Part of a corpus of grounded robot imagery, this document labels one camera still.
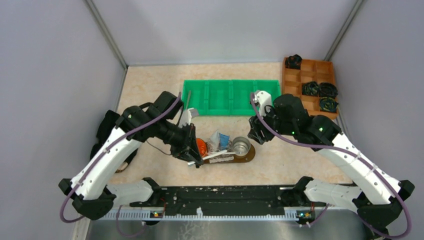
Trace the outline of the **steel cup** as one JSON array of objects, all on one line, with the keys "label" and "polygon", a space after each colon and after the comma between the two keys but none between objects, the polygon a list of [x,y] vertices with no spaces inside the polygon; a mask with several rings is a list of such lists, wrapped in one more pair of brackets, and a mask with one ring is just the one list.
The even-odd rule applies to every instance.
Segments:
[{"label": "steel cup", "polygon": [[246,137],[238,136],[232,140],[231,149],[235,155],[242,157],[250,151],[251,143]]}]

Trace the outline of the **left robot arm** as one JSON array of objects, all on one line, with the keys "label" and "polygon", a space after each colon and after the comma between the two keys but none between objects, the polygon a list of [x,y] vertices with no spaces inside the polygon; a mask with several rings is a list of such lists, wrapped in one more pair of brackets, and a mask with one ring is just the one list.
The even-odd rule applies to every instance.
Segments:
[{"label": "left robot arm", "polygon": [[109,184],[122,163],[149,138],[170,146],[172,157],[200,167],[203,156],[196,141],[192,119],[195,108],[184,109],[180,95],[164,91],[153,103],[128,107],[120,115],[102,147],[73,178],[64,178],[59,188],[81,218],[98,220],[111,209],[132,203],[156,204],[160,186],[145,177],[135,183]]}]

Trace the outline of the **green divided plastic bin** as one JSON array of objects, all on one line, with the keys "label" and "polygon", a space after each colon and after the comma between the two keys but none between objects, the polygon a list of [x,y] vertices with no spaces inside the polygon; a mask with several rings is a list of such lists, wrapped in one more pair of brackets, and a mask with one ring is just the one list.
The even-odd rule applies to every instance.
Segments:
[{"label": "green divided plastic bin", "polygon": [[281,95],[280,82],[269,79],[208,79],[185,80],[182,101],[186,104],[188,91],[191,97],[188,108],[197,109],[200,116],[252,116],[250,93],[266,91],[272,99]]}]

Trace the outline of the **blue toothpaste tube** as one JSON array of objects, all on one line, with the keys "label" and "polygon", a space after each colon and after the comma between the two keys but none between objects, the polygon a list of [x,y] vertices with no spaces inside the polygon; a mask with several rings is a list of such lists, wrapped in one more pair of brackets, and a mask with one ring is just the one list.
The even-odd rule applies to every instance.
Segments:
[{"label": "blue toothpaste tube", "polygon": [[230,136],[220,132],[218,133],[218,136],[219,136],[219,147],[226,148],[230,143]]}]

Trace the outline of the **clear glass cup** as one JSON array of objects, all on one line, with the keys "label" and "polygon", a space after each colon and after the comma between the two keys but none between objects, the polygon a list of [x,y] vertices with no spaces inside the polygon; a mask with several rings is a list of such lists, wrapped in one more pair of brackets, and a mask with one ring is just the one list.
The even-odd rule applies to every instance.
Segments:
[{"label": "clear glass cup", "polygon": [[207,154],[203,157],[203,160],[209,164],[221,164],[233,161],[235,157],[232,152],[231,143],[229,138],[220,138],[218,141],[209,139],[206,142]]}]

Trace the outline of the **orange mug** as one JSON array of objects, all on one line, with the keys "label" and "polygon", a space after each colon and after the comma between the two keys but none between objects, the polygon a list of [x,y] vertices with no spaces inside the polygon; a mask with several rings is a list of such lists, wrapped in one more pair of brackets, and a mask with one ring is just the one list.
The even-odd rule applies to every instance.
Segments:
[{"label": "orange mug", "polygon": [[200,156],[202,158],[206,157],[207,154],[208,154],[207,143],[201,138],[196,138],[196,145],[197,145],[197,148],[199,150]]}]

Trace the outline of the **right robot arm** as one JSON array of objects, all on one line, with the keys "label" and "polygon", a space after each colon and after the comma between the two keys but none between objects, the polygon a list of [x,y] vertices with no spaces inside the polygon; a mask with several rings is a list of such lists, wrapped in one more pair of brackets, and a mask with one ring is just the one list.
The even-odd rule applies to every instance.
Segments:
[{"label": "right robot arm", "polygon": [[249,104],[254,110],[254,116],[249,119],[250,139],[264,144],[278,138],[311,149],[353,182],[342,185],[304,176],[294,188],[298,197],[350,210],[372,232],[382,236],[388,234],[388,225],[404,214],[406,229],[401,237],[411,232],[412,219],[406,200],[415,186],[409,180],[398,180],[385,173],[330,118],[309,115],[300,98],[292,94],[272,99],[268,92],[258,90],[250,93]]}]

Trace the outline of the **white toothpaste tube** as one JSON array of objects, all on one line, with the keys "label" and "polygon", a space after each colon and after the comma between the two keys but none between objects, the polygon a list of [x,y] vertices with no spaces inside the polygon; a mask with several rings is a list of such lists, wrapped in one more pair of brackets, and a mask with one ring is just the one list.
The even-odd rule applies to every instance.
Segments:
[{"label": "white toothpaste tube", "polygon": [[220,147],[220,133],[216,130],[208,139],[208,145],[212,150],[218,150]]}]

